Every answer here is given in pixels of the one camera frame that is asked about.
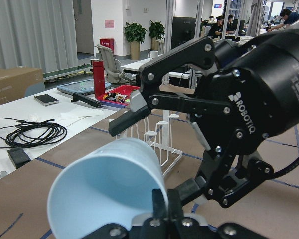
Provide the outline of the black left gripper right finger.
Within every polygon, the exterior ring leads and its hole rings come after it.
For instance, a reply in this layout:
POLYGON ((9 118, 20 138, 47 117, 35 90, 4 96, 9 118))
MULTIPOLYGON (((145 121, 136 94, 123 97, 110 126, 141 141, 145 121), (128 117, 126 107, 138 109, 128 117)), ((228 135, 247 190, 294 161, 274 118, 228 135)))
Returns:
POLYGON ((168 215, 171 221, 178 221, 184 218, 182 203, 179 193, 175 189, 168 189, 168 215))

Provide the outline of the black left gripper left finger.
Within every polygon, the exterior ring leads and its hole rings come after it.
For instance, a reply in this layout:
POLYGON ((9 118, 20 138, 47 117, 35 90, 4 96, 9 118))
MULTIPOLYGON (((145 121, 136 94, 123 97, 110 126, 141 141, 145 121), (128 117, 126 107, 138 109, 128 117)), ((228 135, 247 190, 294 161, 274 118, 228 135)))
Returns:
POLYGON ((166 206, 161 189, 152 190, 152 217, 155 220, 168 221, 168 207, 166 206))

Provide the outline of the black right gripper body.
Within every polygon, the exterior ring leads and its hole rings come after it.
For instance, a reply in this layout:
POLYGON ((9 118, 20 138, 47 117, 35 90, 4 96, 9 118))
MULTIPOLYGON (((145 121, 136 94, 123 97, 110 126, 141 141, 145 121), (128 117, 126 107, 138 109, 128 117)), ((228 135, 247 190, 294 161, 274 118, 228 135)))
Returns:
POLYGON ((207 139, 199 174, 273 174, 256 154, 263 140, 299 123, 299 29, 260 35, 246 44, 189 45, 189 61, 219 69, 194 92, 190 120, 207 139))

